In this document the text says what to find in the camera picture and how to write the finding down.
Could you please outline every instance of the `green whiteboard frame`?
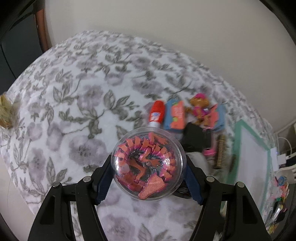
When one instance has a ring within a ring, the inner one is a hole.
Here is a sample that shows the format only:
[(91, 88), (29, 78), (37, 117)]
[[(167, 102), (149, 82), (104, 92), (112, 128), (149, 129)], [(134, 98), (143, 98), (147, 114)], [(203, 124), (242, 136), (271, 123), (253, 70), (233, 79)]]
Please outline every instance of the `green whiteboard frame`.
[(267, 169), (266, 169), (266, 179), (265, 179), (265, 186), (264, 186), (264, 193), (263, 193), (263, 199), (260, 204), (259, 211), (262, 214), (264, 202), (266, 201), (266, 192), (268, 183), (271, 178), (271, 156), (270, 156), (270, 148), (264, 143), (263, 139), (257, 135), (257, 133), (243, 120), (239, 120), (235, 124), (235, 130), (234, 130), (234, 143), (232, 146), (232, 155), (236, 156), (236, 159), (234, 163), (232, 163), (232, 169), (230, 170), (228, 174), (228, 178), (226, 183), (228, 184), (235, 184), (236, 178), (237, 178), (237, 170), (239, 166), (239, 157), (240, 157), (240, 149), (241, 149), (241, 134), (242, 134), (242, 128), (245, 128), (257, 141), (257, 143), (262, 146), (267, 151)]

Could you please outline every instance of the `metal screw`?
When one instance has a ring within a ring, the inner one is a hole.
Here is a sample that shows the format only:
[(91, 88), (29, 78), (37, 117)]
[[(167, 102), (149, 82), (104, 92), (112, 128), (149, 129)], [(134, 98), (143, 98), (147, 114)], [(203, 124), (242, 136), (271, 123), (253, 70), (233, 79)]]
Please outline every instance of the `metal screw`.
[(88, 183), (90, 180), (91, 180), (91, 177), (90, 177), (90, 176), (87, 176), (87, 177), (84, 177), (84, 178), (83, 178), (83, 181), (84, 181), (85, 183)]
[(59, 186), (59, 182), (58, 182), (58, 181), (54, 182), (54, 183), (52, 184), (52, 186), (53, 186), (54, 188), (57, 188), (57, 187)]
[(213, 178), (212, 176), (208, 176), (207, 181), (212, 183), (215, 181), (215, 178)]
[(244, 187), (244, 183), (242, 183), (242, 182), (238, 182), (238, 183), (237, 183), (237, 186), (240, 187), (240, 188), (243, 188), (243, 187)]

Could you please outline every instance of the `small figurine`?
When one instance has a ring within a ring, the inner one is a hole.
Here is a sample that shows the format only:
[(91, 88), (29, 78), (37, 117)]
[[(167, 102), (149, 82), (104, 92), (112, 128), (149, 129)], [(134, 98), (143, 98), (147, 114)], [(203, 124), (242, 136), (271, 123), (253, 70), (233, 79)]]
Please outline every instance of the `small figurine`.
[(190, 99), (190, 104), (194, 106), (194, 108), (191, 109), (190, 107), (187, 107), (186, 112), (196, 116), (197, 121), (195, 124), (200, 125), (204, 120), (204, 116), (208, 114), (208, 111), (205, 110), (205, 108), (209, 106), (209, 100), (205, 94), (198, 93)]
[(204, 125), (208, 128), (214, 128), (216, 122), (219, 120), (217, 107), (218, 105), (215, 104), (210, 108), (209, 113), (203, 116), (204, 120), (200, 123), (201, 125)]

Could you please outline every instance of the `white wall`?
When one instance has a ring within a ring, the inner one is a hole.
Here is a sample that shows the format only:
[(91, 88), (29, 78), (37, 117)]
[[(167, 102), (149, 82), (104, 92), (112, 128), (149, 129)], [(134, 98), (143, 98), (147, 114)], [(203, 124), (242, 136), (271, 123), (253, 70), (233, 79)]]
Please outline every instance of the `white wall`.
[(203, 62), (275, 130), (296, 117), (296, 46), (259, 0), (46, 0), (56, 44), (86, 29), (149, 38)]
[(27, 241), (35, 216), (10, 179), (1, 154), (0, 213), (17, 239)]

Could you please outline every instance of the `blue toy package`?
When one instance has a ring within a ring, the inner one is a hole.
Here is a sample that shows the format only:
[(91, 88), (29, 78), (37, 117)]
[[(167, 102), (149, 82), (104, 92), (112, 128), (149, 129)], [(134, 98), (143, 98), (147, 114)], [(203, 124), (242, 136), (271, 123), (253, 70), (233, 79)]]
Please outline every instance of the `blue toy package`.
[(183, 101), (170, 99), (165, 104), (165, 120), (163, 128), (167, 131), (182, 133), (185, 127), (185, 111)]
[(219, 114), (219, 119), (216, 122), (215, 126), (214, 126), (214, 131), (221, 131), (224, 129), (224, 125), (225, 125), (225, 107), (222, 104), (219, 104), (217, 106), (216, 111)]

